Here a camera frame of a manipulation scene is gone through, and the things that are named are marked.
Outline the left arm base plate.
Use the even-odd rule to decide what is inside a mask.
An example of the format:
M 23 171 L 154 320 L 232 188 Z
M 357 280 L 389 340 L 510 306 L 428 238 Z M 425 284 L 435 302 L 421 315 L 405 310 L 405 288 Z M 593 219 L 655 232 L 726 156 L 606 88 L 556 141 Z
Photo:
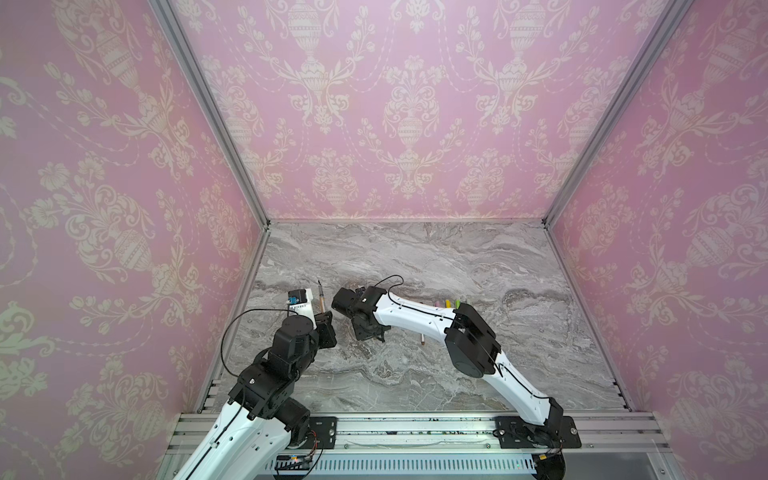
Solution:
M 296 445 L 298 449 L 332 450 L 336 445 L 339 418 L 336 416 L 311 416 L 302 430 L 303 436 Z

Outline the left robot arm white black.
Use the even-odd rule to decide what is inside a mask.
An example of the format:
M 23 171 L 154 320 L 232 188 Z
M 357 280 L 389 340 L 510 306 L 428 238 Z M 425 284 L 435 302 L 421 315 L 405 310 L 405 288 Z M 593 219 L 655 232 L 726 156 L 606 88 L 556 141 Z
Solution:
M 295 384 L 317 353 L 336 346 L 330 311 L 288 315 L 237 376 L 213 426 L 176 479 L 255 479 L 289 472 L 309 473 L 334 445 L 333 417 L 312 423 L 311 412 L 292 398 Z

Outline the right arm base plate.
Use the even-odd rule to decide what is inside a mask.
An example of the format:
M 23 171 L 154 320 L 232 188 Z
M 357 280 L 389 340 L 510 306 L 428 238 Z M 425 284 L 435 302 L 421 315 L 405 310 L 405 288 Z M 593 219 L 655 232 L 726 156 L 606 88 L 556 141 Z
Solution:
M 502 449 L 579 449 L 582 441 L 575 421 L 570 416 L 561 419 L 556 429 L 524 422 L 518 416 L 494 418 L 493 435 Z

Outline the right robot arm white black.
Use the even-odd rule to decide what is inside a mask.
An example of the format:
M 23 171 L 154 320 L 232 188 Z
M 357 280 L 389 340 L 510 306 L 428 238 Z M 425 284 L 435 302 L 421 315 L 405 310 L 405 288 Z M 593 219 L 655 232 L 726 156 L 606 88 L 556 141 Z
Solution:
M 429 306 L 368 286 L 340 289 L 332 308 L 351 321 L 359 341 L 383 341 L 387 331 L 401 328 L 442 342 L 458 372 L 488 383 L 517 413 L 515 426 L 499 426 L 499 431 L 519 433 L 526 442 L 553 450 L 582 446 L 573 419 L 512 364 L 492 327 L 473 306 Z

